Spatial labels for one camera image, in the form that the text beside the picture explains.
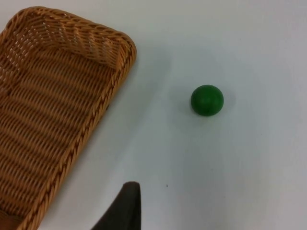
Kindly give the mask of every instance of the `green ball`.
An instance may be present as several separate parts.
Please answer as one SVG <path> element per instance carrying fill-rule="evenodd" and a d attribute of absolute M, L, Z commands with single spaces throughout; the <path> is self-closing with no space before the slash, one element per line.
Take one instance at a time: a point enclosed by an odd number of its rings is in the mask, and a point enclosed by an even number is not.
<path fill-rule="evenodd" d="M 224 105 L 222 92 L 213 85 L 198 87 L 191 96 L 192 109 L 201 116 L 217 114 Z"/>

